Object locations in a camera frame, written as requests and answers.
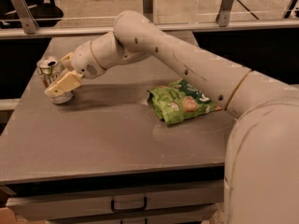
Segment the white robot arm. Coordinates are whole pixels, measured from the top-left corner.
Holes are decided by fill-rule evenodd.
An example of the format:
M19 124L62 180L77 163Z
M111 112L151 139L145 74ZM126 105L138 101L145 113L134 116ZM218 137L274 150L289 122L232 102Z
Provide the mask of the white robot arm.
M149 54L236 119L226 149L225 224L299 224L299 90L166 34L135 11L112 32L77 47L45 90L49 97L83 79Z

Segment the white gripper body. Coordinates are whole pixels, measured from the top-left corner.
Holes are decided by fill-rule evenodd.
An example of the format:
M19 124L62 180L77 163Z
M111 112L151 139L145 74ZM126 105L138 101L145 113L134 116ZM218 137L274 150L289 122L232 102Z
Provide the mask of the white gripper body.
M106 72L94 58L91 41L83 43L74 50L71 64L76 71L87 79L94 79Z

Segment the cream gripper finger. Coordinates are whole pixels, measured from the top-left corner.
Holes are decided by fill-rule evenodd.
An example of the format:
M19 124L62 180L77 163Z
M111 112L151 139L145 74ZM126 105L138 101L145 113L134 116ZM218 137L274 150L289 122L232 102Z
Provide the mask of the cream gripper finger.
M73 53L69 52L63 58L60 59L60 62L65 69L73 70L73 66L71 63L72 55L73 55Z
M49 97L58 97L82 85L83 75L76 70L64 70L46 89Z

